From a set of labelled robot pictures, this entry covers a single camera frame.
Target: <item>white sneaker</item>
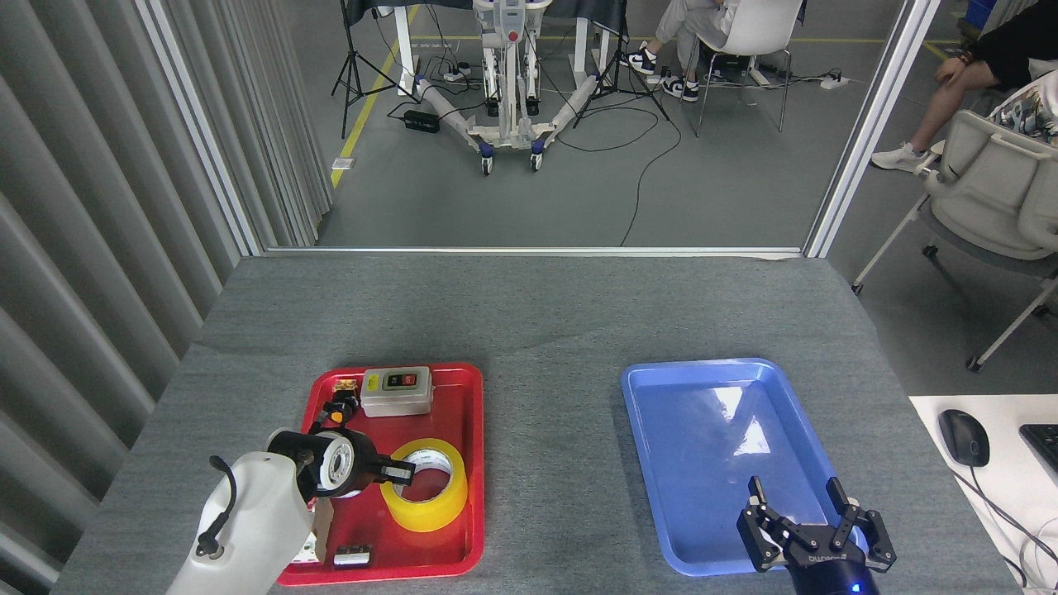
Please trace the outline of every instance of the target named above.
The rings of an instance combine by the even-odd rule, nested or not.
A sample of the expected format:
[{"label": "white sneaker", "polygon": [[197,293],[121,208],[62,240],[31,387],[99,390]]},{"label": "white sneaker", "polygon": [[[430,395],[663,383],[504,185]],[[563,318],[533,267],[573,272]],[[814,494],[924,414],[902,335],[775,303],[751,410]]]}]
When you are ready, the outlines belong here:
[{"label": "white sneaker", "polygon": [[682,76],[667,76],[661,79],[661,90],[674,97],[683,100],[685,102],[694,103],[698,101],[698,84],[686,82],[687,88],[685,89],[685,80]]},{"label": "white sneaker", "polygon": [[624,54],[618,59],[618,61],[636,72],[651,76],[654,74],[654,69],[657,68],[657,55],[652,54],[651,51],[646,49],[646,41],[643,41],[639,46],[638,52]]},{"label": "white sneaker", "polygon": [[875,167],[882,169],[900,169],[914,174],[915,168],[929,159],[929,152],[918,152],[911,147],[911,143],[904,143],[900,148],[886,152],[876,152],[871,156],[871,163]]}]

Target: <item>hand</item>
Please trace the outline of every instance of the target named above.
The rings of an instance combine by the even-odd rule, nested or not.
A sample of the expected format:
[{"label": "hand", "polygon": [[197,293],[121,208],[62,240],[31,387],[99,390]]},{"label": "hand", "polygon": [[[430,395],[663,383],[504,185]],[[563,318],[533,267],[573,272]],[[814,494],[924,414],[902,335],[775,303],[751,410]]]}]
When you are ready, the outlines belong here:
[{"label": "hand", "polygon": [[962,76],[964,70],[966,70],[966,64],[963,60],[948,58],[937,67],[936,73],[933,74],[933,80],[943,85],[951,85]]}]

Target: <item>blue tray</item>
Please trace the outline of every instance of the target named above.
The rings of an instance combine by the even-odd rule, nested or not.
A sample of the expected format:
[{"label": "blue tray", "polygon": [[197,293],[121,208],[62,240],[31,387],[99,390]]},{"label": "blue tray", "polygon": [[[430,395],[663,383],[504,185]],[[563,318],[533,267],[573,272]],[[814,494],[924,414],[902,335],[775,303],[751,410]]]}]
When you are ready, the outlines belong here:
[{"label": "blue tray", "polygon": [[794,522],[838,522],[826,495],[834,468],[778,365],[638,364],[624,371],[621,387],[658,542],[677,572],[754,572],[735,528],[752,475]]}]

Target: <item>red tray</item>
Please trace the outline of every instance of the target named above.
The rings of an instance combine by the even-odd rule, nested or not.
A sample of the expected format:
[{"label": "red tray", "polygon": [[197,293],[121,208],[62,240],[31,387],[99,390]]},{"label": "red tray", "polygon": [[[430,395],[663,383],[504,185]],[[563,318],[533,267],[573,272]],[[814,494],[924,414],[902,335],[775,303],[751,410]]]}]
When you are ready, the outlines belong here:
[{"label": "red tray", "polygon": [[[467,363],[428,364],[434,403],[426,415],[367,417],[358,412],[346,427],[367,434],[378,451],[390,454],[417,438],[440,438],[456,447],[467,467],[467,506],[452,524],[433,533],[413,533],[398,525],[378,485],[359,495],[331,500],[334,520],[321,563],[289,564],[276,582],[286,587],[334,584],[367,580],[456,576],[473,569],[485,549],[485,422],[481,373]],[[307,432],[338,380],[363,385],[366,367],[332,369],[312,385],[302,420]],[[325,427],[333,427],[330,421]],[[341,545],[371,545],[371,562],[358,569],[335,569]]]}]

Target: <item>computer mouse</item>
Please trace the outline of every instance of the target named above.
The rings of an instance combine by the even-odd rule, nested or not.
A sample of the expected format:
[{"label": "computer mouse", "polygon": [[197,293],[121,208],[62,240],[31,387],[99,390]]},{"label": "computer mouse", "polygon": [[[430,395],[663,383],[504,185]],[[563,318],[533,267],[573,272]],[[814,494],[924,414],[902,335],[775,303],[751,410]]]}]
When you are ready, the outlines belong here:
[{"label": "computer mouse", "polygon": [[944,444],[955,462],[970,467],[988,464],[988,434],[972,415],[949,409],[941,414],[940,422]]}]

